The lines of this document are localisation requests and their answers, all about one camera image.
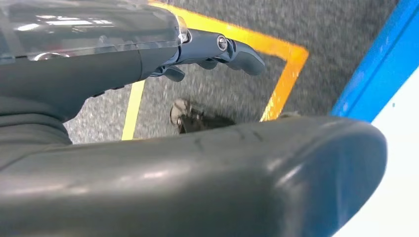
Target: white wall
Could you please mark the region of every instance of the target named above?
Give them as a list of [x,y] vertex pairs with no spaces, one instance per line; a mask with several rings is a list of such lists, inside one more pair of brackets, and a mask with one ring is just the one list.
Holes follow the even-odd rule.
[[419,237],[419,68],[373,121],[386,136],[383,181],[335,237]]

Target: yellow tape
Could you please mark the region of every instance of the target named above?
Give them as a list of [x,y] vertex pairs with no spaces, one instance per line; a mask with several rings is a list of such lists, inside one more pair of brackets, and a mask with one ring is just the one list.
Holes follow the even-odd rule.
[[132,84],[129,95],[128,108],[126,109],[125,124],[122,131],[122,140],[132,140],[137,124],[138,111],[140,110],[141,97],[144,90],[144,81]]
[[[280,115],[307,60],[309,53],[304,47],[161,2],[150,1],[149,4],[165,8],[183,17],[191,29],[221,33],[230,39],[244,42],[261,53],[285,60],[287,63],[260,120],[273,120]],[[133,138],[143,88],[143,81],[132,86],[123,140]]]

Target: clear plastic cover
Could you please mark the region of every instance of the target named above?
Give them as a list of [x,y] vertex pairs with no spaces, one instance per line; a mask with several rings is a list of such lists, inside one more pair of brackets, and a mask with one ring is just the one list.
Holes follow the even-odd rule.
[[0,64],[176,47],[179,23],[146,0],[0,0]]

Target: gray carpet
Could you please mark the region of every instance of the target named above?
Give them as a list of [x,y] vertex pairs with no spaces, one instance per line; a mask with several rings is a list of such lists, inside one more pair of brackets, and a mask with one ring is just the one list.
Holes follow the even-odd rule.
[[[326,114],[379,33],[397,0],[166,0],[188,10],[235,23],[303,45],[310,52],[285,111]],[[284,62],[263,56],[267,71],[258,77],[218,66],[205,71],[182,67],[181,83],[148,79],[135,137],[175,134],[168,121],[175,98],[208,105],[238,122],[257,121]],[[128,88],[90,99],[67,124],[75,143],[119,140],[125,120]]]

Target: screw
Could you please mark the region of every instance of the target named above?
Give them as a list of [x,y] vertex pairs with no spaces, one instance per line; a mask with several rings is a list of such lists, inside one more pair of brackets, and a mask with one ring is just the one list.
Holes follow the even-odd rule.
[[227,39],[224,36],[218,36],[217,45],[221,51],[225,51],[228,47]]

